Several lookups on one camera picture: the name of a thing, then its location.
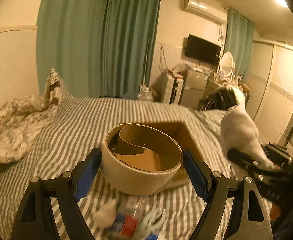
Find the white towel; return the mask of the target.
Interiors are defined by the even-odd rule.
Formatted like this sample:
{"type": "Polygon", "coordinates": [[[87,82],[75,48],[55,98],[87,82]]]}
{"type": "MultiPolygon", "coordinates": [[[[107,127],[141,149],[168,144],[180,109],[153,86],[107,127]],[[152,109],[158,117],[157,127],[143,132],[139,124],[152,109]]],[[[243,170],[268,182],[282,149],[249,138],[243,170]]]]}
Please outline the white towel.
{"type": "Polygon", "coordinates": [[[234,149],[257,161],[263,168],[274,169],[260,142],[259,131],[242,105],[230,107],[221,120],[220,144],[224,155],[234,149]]]}

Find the black wall television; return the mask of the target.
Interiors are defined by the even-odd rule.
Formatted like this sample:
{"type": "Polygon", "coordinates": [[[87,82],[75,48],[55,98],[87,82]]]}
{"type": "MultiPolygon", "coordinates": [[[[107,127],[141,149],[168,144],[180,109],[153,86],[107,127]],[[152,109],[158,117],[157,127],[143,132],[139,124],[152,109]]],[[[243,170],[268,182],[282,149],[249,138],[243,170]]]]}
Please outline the black wall television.
{"type": "Polygon", "coordinates": [[[185,56],[216,66],[219,62],[221,47],[194,35],[188,36],[185,56]]]}

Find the chair with black clothes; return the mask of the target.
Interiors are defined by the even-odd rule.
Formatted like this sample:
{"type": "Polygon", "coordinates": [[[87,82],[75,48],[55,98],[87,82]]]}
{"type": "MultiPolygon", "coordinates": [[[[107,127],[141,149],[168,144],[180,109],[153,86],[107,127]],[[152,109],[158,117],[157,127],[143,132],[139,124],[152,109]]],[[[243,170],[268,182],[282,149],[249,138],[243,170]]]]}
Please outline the chair with black clothes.
{"type": "Polygon", "coordinates": [[[249,94],[241,91],[239,88],[233,86],[219,87],[203,99],[199,100],[197,110],[208,111],[208,110],[222,110],[227,111],[230,107],[236,105],[243,105],[246,107],[249,100],[249,94]]]}

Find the white suitcase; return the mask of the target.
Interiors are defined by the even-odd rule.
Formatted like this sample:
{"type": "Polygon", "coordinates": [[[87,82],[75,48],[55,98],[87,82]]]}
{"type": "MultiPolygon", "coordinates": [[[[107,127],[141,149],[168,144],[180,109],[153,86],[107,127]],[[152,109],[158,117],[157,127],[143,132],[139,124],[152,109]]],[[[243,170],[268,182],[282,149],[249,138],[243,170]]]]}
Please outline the white suitcase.
{"type": "Polygon", "coordinates": [[[167,105],[179,105],[183,88],[183,77],[170,74],[163,75],[161,102],[167,105]]]}

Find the floral white duvet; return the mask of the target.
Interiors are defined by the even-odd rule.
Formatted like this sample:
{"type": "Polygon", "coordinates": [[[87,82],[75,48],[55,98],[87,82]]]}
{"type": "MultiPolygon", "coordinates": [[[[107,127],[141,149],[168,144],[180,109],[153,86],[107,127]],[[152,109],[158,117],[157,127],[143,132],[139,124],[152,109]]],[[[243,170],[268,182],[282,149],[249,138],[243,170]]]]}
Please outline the floral white duvet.
{"type": "Polygon", "coordinates": [[[0,165],[16,163],[29,152],[36,135],[54,119],[60,100],[34,95],[12,99],[0,109],[0,165]]]}

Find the green curtain right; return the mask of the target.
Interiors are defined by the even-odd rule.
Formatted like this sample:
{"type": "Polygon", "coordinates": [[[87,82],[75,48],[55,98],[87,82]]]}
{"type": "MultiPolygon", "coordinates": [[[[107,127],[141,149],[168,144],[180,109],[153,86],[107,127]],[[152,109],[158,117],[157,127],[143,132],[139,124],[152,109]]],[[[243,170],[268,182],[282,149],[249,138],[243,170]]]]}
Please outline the green curtain right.
{"type": "Polygon", "coordinates": [[[228,9],[224,52],[232,54],[235,62],[234,75],[241,76],[241,81],[246,81],[249,76],[254,30],[254,22],[232,8],[228,9]]]}

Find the beige tape roll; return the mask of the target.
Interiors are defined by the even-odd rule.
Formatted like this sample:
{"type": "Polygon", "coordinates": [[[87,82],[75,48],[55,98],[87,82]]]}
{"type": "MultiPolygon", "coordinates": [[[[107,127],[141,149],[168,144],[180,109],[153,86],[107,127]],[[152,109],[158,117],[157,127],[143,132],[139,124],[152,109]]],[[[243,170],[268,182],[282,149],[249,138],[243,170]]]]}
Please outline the beige tape roll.
{"type": "Polygon", "coordinates": [[[182,149],[166,133],[142,124],[119,124],[102,141],[101,172],[115,189],[150,196],[165,189],[183,162],[182,149]]]}

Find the clear water jug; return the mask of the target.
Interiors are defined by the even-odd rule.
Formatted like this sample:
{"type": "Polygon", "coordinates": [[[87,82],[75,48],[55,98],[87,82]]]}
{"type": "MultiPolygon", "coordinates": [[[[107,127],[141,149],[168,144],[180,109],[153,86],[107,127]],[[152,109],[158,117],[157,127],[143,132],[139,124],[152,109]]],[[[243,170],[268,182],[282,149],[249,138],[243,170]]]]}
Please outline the clear water jug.
{"type": "Polygon", "coordinates": [[[142,101],[154,101],[153,94],[149,87],[146,87],[146,85],[142,85],[141,90],[137,94],[137,100],[142,101]]]}

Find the white sliding wardrobe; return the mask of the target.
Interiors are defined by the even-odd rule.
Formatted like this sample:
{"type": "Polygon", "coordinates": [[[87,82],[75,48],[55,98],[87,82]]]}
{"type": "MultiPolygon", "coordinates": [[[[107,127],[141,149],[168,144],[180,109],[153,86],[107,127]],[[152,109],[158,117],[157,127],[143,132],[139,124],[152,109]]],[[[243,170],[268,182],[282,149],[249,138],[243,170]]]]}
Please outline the white sliding wardrobe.
{"type": "Polygon", "coordinates": [[[293,46],[254,40],[246,111],[262,143],[280,142],[293,115],[293,46]]]}

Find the green curtain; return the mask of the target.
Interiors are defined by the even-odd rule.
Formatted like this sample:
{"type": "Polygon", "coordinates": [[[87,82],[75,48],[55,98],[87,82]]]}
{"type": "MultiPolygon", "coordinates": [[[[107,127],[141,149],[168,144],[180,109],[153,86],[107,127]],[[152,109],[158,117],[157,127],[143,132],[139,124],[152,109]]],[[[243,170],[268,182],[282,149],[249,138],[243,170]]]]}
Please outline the green curtain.
{"type": "Polygon", "coordinates": [[[224,52],[232,54],[235,62],[234,75],[241,76],[241,81],[246,81],[249,76],[254,30],[254,22],[232,8],[228,9],[224,52]]]}
{"type": "Polygon", "coordinates": [[[72,95],[134,98],[148,83],[161,0],[41,0],[39,88],[56,70],[72,95]]]}

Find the silver mini fridge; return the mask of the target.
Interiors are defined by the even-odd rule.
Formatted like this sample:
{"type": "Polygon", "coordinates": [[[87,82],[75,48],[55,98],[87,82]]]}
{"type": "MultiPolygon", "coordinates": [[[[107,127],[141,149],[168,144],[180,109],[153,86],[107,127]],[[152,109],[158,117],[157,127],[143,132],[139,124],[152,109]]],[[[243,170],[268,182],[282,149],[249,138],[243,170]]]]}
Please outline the silver mini fridge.
{"type": "Polygon", "coordinates": [[[179,104],[197,110],[199,101],[203,98],[206,84],[211,72],[189,69],[185,72],[183,89],[179,104]]]}

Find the white oval vanity mirror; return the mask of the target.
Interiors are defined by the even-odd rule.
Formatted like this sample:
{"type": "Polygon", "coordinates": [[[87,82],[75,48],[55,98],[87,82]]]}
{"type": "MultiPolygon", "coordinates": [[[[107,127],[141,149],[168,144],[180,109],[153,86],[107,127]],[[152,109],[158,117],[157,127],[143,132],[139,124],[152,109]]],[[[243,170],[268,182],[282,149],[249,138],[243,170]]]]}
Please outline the white oval vanity mirror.
{"type": "Polygon", "coordinates": [[[232,77],[235,70],[235,61],[231,52],[227,51],[221,57],[218,65],[218,75],[221,79],[232,77]]]}

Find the white air conditioner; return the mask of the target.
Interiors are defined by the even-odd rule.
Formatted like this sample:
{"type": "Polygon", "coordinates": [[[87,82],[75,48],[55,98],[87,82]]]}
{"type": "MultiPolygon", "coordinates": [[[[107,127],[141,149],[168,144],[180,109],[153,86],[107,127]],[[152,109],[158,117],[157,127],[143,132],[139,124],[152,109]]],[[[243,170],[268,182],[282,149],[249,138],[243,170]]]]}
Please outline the white air conditioner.
{"type": "Polygon", "coordinates": [[[184,10],[210,20],[218,25],[227,22],[227,14],[197,0],[184,0],[184,10]]]}

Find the wooden dressing table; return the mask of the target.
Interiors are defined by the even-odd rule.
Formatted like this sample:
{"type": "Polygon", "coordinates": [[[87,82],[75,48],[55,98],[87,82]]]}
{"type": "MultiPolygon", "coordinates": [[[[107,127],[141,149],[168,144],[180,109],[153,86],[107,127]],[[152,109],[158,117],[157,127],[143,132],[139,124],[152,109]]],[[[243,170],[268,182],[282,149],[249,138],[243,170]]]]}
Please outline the wooden dressing table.
{"type": "Polygon", "coordinates": [[[245,82],[241,82],[241,81],[228,82],[225,80],[220,80],[220,79],[214,80],[209,78],[207,80],[206,87],[204,89],[203,98],[205,99],[209,94],[223,87],[235,87],[235,88],[238,88],[243,93],[249,93],[251,91],[251,87],[249,87],[249,85],[247,85],[245,82]]]}

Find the green curtain left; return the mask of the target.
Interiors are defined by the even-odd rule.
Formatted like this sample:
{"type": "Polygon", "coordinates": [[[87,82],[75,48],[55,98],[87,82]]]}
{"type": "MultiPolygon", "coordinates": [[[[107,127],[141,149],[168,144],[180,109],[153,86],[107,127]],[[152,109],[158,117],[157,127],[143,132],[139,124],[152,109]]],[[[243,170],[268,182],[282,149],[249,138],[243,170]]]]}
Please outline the green curtain left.
{"type": "Polygon", "coordinates": [[[134,98],[148,83],[161,0],[41,0],[39,88],[56,70],[72,95],[134,98]]]}

